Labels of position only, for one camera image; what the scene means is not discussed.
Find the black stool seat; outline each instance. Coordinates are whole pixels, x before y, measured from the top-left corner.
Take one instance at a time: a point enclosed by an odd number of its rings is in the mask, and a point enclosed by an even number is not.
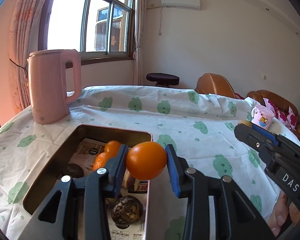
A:
[[[157,82],[158,85],[176,86],[179,84],[180,78],[174,75],[165,73],[149,73],[146,76],[147,80]]]

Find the pink cup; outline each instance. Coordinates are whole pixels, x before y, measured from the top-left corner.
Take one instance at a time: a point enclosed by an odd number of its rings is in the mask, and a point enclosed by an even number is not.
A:
[[[274,113],[263,105],[256,105],[251,111],[251,116],[252,123],[268,130],[272,119],[274,118]]]

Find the hanging cord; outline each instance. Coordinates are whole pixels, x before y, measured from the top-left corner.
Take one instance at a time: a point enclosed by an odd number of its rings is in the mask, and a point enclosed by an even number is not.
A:
[[[14,62],[12,61],[11,58],[9,58],[9,59],[10,59],[10,61],[11,61],[14,65],[16,65],[16,66],[22,68],[22,69],[25,71],[25,73],[26,73],[26,77],[28,78],[28,70],[27,70],[27,68],[26,68],[26,67],[21,67],[21,66],[19,66],[18,64],[14,63]]]
[[[162,9],[163,9],[163,6],[160,5],[160,6],[150,6],[150,7],[147,7],[147,9],[154,9],[154,8],[161,8],[161,11],[160,11],[161,18],[160,18],[159,35],[162,35],[162,19],[163,19],[163,12],[162,12]]]

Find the newspaper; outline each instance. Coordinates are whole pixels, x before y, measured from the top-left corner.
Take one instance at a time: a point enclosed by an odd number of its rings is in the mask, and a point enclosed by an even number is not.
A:
[[[84,175],[89,175],[93,170],[93,163],[96,156],[99,153],[104,152],[103,142],[95,141],[85,138],[81,141],[77,147],[76,152],[73,154],[69,163],[75,163],[79,165],[84,172]],[[145,220],[146,220],[146,203],[147,203],[147,181],[140,182],[137,192],[132,193],[126,189],[121,189],[122,196],[132,195],[140,200],[143,205],[144,211],[139,222],[126,226],[123,228],[120,225],[116,225],[111,217],[111,210],[108,210],[108,223],[111,240],[144,240],[145,239]],[[83,221],[83,197],[79,200],[79,219],[78,219],[78,240],[84,240],[84,221]]]

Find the blue gripper pad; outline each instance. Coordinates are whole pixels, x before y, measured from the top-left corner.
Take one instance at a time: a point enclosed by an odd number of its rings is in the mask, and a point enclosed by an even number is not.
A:
[[[168,144],[165,148],[165,151],[168,157],[167,166],[172,190],[176,194],[176,197],[180,198],[180,179],[184,177],[184,170],[182,169],[182,166],[176,155],[176,152],[174,151],[172,144]]]
[[[106,169],[109,171],[108,181],[110,185],[106,190],[112,192],[113,197],[116,197],[121,190],[123,176],[126,171],[126,155],[128,150],[128,146],[122,144],[117,156],[109,159],[106,163]]]
[[[261,133],[263,136],[269,138],[273,142],[274,145],[278,146],[279,143],[276,141],[275,136],[272,133],[268,132],[267,130],[265,130],[265,129],[263,129],[263,128],[255,125],[253,123],[251,123],[251,124],[252,124],[252,129],[253,130],[255,130],[258,133]]]

